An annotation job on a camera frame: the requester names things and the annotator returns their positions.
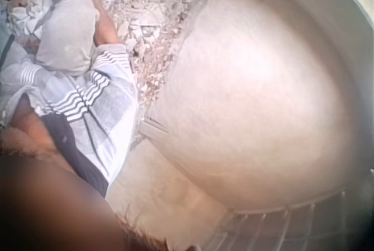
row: grate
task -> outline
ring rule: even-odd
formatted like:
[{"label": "grate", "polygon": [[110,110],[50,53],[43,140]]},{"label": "grate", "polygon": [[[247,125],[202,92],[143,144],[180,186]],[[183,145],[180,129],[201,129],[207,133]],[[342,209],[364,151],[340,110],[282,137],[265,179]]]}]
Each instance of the grate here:
[{"label": "grate", "polygon": [[328,198],[266,214],[231,212],[203,251],[348,250],[370,223],[374,174]]}]

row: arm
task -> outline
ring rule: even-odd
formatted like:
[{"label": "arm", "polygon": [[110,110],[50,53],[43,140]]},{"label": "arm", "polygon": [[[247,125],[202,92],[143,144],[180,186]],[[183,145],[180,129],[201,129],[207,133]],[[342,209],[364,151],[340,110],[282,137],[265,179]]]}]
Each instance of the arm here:
[{"label": "arm", "polygon": [[121,43],[116,27],[103,7],[102,0],[92,1],[95,8],[99,11],[99,20],[96,23],[96,32],[93,36],[96,46]]}]

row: concrete wall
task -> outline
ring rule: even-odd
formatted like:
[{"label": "concrete wall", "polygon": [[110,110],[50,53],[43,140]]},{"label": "concrete wall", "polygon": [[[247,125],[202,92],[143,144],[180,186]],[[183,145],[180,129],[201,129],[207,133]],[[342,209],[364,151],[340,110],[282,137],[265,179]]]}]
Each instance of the concrete wall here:
[{"label": "concrete wall", "polygon": [[370,27],[350,0],[316,2],[208,0],[150,112],[169,132],[156,148],[228,208],[300,203],[359,172]]},{"label": "concrete wall", "polygon": [[226,208],[177,171],[147,140],[131,151],[108,192],[115,212],[177,250],[202,244]]}]

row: dark fabric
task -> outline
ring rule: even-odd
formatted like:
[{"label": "dark fabric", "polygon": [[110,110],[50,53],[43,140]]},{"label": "dark fabric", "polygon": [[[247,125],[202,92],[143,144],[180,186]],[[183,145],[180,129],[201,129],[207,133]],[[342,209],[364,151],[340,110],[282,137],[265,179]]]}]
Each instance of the dark fabric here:
[{"label": "dark fabric", "polygon": [[6,45],[4,49],[1,51],[1,57],[0,57],[0,70],[2,68],[2,65],[4,64],[4,61],[6,59],[6,55],[9,52],[9,49],[11,49],[12,43],[14,42],[15,36],[10,35],[8,38],[8,41],[6,42]]},{"label": "dark fabric", "polygon": [[61,154],[83,180],[105,197],[108,182],[103,174],[87,159],[75,144],[74,133],[64,115],[49,114],[41,117]]}]

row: ground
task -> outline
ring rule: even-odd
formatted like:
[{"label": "ground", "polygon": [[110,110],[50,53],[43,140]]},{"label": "ground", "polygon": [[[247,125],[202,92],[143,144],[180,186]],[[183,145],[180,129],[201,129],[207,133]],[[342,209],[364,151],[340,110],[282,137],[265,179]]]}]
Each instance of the ground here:
[{"label": "ground", "polygon": [[[136,75],[140,102],[138,122],[147,116],[148,108],[157,100],[168,68],[176,60],[193,20],[205,2],[105,0],[105,8],[127,47]],[[37,52],[42,24],[50,7],[49,0],[2,0],[8,25],[30,54]],[[137,131],[133,144],[141,139]]]}]

